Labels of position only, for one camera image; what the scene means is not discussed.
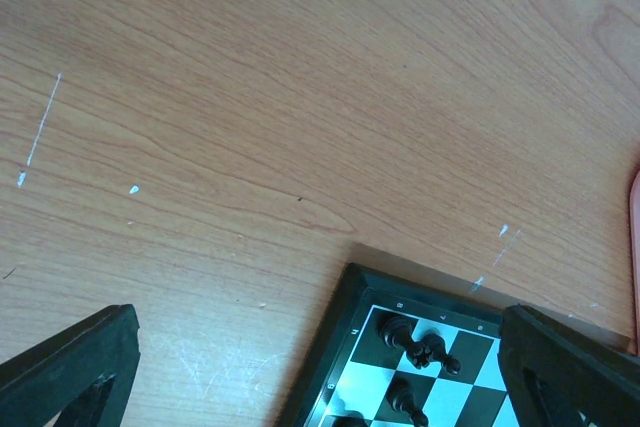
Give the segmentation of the black chess piece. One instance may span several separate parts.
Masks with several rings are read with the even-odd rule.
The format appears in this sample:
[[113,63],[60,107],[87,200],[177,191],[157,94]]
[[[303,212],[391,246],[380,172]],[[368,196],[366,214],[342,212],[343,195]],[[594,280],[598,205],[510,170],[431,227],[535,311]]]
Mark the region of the black chess piece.
[[336,416],[332,427],[369,427],[369,422],[359,412]]
[[410,364],[416,369],[423,369],[431,363],[429,352],[421,342],[413,338],[415,325],[413,321],[402,315],[392,315],[380,327],[379,335],[389,348],[401,348]]

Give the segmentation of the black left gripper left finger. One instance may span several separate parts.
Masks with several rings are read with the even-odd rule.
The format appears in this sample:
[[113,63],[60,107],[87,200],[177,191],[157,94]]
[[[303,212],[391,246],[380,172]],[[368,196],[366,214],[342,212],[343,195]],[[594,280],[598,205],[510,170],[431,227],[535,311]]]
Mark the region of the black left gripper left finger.
[[140,360],[133,305],[110,305],[1,365],[3,426],[119,426]]

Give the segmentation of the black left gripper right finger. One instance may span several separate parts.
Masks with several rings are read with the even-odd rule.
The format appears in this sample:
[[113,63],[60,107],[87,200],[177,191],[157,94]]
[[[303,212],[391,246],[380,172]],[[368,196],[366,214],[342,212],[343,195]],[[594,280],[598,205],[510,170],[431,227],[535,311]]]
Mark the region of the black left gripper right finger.
[[524,305],[504,310],[499,368],[521,426],[637,426],[639,359]]

